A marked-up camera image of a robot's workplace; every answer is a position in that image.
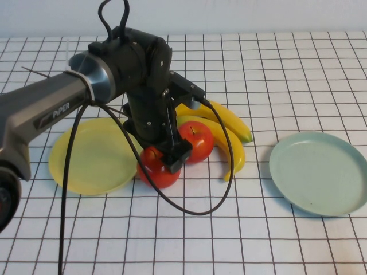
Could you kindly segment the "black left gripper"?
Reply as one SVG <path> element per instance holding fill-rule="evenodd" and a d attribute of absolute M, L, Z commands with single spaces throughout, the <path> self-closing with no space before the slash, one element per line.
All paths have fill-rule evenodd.
<path fill-rule="evenodd" d="M 143 147 L 153 146 L 171 174 L 178 172 L 191 157 L 192 144 L 177 130 L 176 113 L 170 89 L 156 91 L 140 86 L 127 93 L 124 110 L 129 118 L 123 128 Z"/>

